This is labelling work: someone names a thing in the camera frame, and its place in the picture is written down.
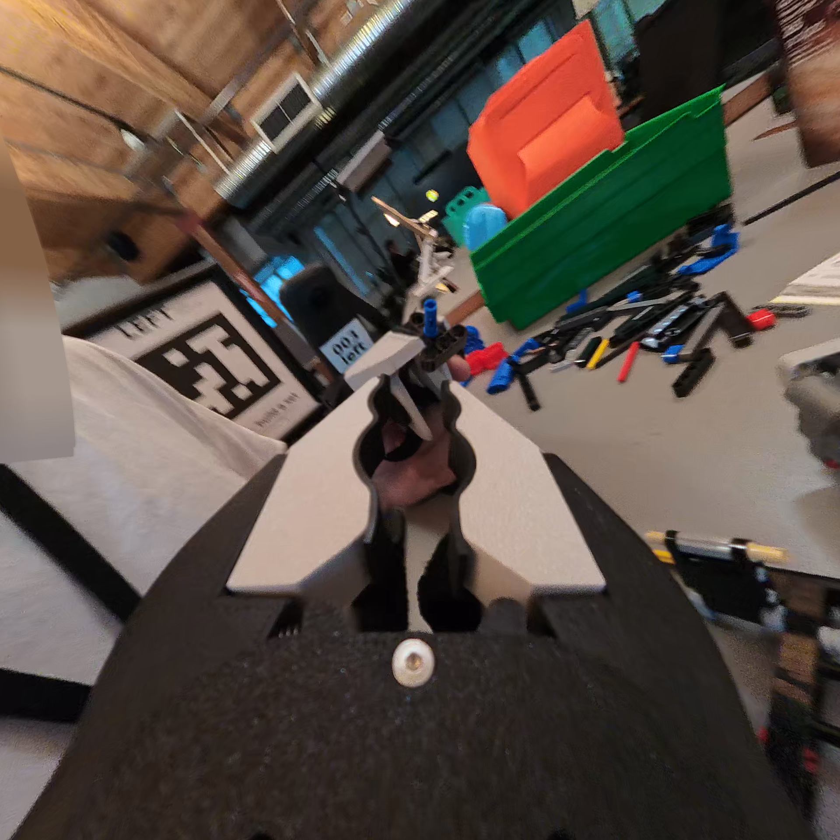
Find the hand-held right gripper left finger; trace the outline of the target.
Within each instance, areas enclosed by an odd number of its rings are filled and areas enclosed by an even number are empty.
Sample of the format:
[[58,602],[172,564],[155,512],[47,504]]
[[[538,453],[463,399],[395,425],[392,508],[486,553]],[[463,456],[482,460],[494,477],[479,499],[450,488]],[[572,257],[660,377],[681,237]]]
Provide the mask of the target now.
[[366,382],[287,452],[226,583],[235,595],[350,607],[370,581],[365,543],[377,516],[361,466],[382,379]]

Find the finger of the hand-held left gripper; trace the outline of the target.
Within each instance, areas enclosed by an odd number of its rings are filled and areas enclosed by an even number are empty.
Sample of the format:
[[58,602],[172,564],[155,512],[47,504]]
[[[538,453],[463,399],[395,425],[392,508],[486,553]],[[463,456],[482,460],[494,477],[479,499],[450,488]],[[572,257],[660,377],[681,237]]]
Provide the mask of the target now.
[[367,382],[397,374],[425,349],[426,343],[420,336],[390,331],[347,368],[344,381],[353,392],[357,392]]

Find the stubby black lego beam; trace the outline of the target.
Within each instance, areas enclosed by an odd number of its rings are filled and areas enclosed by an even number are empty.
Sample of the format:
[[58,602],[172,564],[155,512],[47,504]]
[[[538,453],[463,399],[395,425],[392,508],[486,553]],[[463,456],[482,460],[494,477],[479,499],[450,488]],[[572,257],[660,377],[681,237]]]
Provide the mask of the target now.
[[420,368],[431,372],[446,366],[452,357],[462,354],[468,337],[467,327],[457,324],[433,339],[425,338],[424,349],[417,357]]

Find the black lego beam assembly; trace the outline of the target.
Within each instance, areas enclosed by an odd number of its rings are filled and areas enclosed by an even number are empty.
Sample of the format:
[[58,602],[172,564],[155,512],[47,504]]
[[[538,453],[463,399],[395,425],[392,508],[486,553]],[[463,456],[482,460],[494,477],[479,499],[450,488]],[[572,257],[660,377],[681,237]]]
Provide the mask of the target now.
[[760,740],[793,802],[813,818],[821,748],[839,746],[838,723],[823,718],[827,688],[837,689],[839,680],[838,578],[786,569],[787,552],[749,539],[703,539],[676,530],[648,531],[645,539],[704,617],[778,635]]

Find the pile of black lego beams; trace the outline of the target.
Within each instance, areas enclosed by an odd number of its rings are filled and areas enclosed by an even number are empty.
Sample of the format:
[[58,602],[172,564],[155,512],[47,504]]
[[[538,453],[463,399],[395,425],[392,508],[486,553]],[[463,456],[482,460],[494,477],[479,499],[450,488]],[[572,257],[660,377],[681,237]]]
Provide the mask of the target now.
[[468,352],[472,374],[492,373],[486,386],[490,396],[518,384],[528,408],[536,412],[541,404],[530,381],[533,372],[542,368],[587,371],[586,362],[603,338],[611,340],[610,348],[592,371],[616,360],[623,365],[628,345],[639,341],[637,357],[654,354],[681,368],[671,390],[678,398],[688,396],[716,360],[711,344],[718,334],[731,347],[743,349],[752,344],[756,333],[776,323],[769,306],[746,310],[725,290],[706,292],[702,280],[710,272],[693,278],[676,275],[679,266],[695,259],[708,245],[716,226],[730,224],[737,230],[730,211],[730,206],[721,206],[692,219],[664,249],[613,289],[593,300],[583,291],[552,326],[514,351],[506,352],[497,342]]

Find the grey lego chassis model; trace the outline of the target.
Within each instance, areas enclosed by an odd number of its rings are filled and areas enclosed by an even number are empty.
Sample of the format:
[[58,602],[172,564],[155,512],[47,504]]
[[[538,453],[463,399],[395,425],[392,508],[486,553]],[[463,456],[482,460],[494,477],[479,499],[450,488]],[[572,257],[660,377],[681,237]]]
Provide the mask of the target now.
[[781,356],[776,370],[811,454],[838,471],[839,338]]

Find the blue lego panel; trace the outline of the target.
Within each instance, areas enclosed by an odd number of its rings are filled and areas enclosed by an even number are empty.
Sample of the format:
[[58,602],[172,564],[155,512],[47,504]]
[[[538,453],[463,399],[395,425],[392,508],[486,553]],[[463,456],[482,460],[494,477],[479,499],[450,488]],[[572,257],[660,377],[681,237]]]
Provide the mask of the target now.
[[701,248],[696,258],[679,266],[678,277],[702,277],[717,268],[722,262],[736,255],[740,250],[740,233],[730,224],[714,228],[708,245]]

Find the long black lego axle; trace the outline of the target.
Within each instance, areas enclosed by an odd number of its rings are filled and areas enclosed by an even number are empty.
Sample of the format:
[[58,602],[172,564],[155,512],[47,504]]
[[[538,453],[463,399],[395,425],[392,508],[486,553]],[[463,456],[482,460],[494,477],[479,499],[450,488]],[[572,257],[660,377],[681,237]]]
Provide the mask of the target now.
[[747,217],[747,218],[743,219],[742,220],[742,226],[747,227],[747,226],[750,226],[752,224],[755,224],[755,223],[765,219],[766,217],[769,217],[769,216],[772,216],[772,215],[778,213],[779,211],[785,209],[786,207],[790,207],[791,205],[801,201],[803,198],[805,198],[809,195],[812,195],[814,193],[817,193],[817,192],[821,191],[822,189],[826,188],[827,186],[829,186],[831,184],[834,184],[834,183],[837,183],[837,182],[839,182],[839,171],[836,171],[835,173],[833,173],[831,175],[828,175],[825,178],[822,178],[820,181],[815,182],[815,183],[801,189],[799,192],[796,192],[796,193],[794,193],[790,196],[787,196],[786,198],[782,199],[781,201],[767,207],[766,209],[756,213],[755,215],[752,215],[750,217]]

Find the lego set box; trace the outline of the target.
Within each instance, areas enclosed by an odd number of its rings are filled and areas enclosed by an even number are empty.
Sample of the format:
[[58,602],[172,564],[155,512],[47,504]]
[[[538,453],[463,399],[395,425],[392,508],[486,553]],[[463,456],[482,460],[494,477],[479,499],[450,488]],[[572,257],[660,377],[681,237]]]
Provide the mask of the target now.
[[839,160],[839,2],[775,1],[786,87],[807,166]]

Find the framed black white marker sign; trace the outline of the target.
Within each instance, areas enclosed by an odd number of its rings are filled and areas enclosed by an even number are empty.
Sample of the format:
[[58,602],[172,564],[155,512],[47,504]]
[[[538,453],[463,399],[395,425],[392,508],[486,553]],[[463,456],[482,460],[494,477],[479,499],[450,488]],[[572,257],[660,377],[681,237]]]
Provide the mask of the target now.
[[317,386],[215,270],[65,329],[248,430],[292,442],[323,415]]

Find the light blue plastic container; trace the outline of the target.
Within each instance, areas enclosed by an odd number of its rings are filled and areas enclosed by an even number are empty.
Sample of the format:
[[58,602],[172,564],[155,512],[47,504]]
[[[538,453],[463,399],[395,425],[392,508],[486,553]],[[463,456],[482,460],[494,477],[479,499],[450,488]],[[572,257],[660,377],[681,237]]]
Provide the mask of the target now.
[[508,225],[505,211],[489,202],[472,206],[466,213],[461,225],[464,247],[470,253],[489,242]]

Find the green plastic crate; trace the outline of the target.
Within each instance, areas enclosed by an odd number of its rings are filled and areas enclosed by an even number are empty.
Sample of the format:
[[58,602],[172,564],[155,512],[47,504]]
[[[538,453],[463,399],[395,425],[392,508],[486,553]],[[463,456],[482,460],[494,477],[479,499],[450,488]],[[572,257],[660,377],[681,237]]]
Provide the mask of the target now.
[[484,187],[467,186],[446,205],[443,226],[455,245],[465,246],[464,223],[469,211],[483,203],[489,203],[490,197]]

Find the white air vent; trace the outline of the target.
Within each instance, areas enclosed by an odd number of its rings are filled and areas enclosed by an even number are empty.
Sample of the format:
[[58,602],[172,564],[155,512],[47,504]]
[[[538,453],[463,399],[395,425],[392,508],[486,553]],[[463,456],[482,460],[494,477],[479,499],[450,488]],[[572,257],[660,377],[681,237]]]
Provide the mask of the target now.
[[282,151],[322,111],[304,78],[291,73],[262,104],[250,124],[271,152]]

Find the green plastic bin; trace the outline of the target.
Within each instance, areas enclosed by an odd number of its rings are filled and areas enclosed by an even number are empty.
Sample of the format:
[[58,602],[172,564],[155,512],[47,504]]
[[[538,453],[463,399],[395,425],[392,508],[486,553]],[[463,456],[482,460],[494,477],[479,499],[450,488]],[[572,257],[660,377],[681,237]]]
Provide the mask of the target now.
[[496,322],[527,328],[730,198],[723,89],[631,129],[470,254]]

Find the silver air duct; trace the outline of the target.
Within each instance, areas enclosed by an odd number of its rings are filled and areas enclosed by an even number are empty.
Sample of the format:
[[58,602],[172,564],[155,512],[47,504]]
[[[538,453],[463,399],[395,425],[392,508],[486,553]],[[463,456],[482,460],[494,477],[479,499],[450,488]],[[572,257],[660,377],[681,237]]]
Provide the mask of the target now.
[[[445,2],[384,2],[342,48],[304,81],[291,74],[258,110],[251,123],[256,136],[214,185],[226,203],[245,207],[300,152],[324,138],[341,112],[368,87],[393,57],[405,58],[408,42],[442,12]],[[275,135],[264,129],[291,94],[308,105]]]

